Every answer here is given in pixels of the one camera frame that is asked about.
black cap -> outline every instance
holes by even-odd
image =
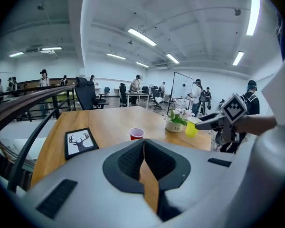
[[[249,80],[249,82],[248,82],[248,85],[250,86],[257,86],[257,83],[254,81],[254,80]]]

fluorescent light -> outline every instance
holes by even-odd
[[[156,43],[151,41],[149,38],[147,38],[146,36],[144,36],[143,34],[137,32],[135,29],[130,28],[128,30],[129,33],[131,33],[132,35],[135,35],[137,37],[139,37],[140,39],[144,40],[145,42],[149,43],[151,46],[156,46]]]
[[[261,0],[251,0],[250,19],[246,35],[252,36],[257,26],[257,18],[260,13]]]
[[[62,47],[49,47],[49,48],[42,48],[43,51],[49,51],[49,50],[61,50]]]
[[[145,65],[145,64],[142,64],[142,63],[139,63],[139,62],[136,62],[136,64],[141,65],[141,66],[144,66],[144,67],[149,67],[149,66],[147,66],[147,65]]]
[[[239,51],[238,54],[237,54],[237,58],[234,60],[234,63],[233,65],[234,66],[237,66],[239,61],[241,60],[242,56],[244,55],[244,52],[242,51]]]
[[[22,54],[24,54],[24,53],[21,51],[21,52],[9,55],[9,57],[16,57],[16,56],[19,56],[19,55],[22,55]]]
[[[173,62],[175,62],[176,64],[179,64],[180,62],[178,60],[176,60],[171,54],[167,54],[167,57],[170,58]]]
[[[125,60],[125,57],[121,57],[121,56],[118,56],[118,55],[113,55],[113,54],[110,54],[110,53],[107,53],[107,55],[110,56],[110,57],[116,57],[116,58]]]

flower pot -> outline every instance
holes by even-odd
[[[166,129],[171,133],[178,133],[182,130],[182,124],[171,122],[169,119],[166,123]]]

table leg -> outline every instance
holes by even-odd
[[[148,99],[147,99],[147,106],[146,106],[146,109],[148,109],[148,103],[149,103],[149,96],[148,96]]]

deer picture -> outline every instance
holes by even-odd
[[[89,138],[89,135],[86,134],[86,133],[84,133],[84,136],[85,136],[85,139],[80,138],[80,139],[81,139],[80,142],[77,142],[76,140],[75,140],[75,142],[74,142],[74,141],[73,141],[73,136],[71,136],[71,137],[69,137],[68,142],[69,142],[69,143],[72,143],[73,145],[77,145],[78,151],[81,152],[81,151],[83,151],[83,150],[85,150],[85,149],[87,148],[87,147],[85,147],[85,146],[83,145],[84,140],[87,140],[87,139]]]

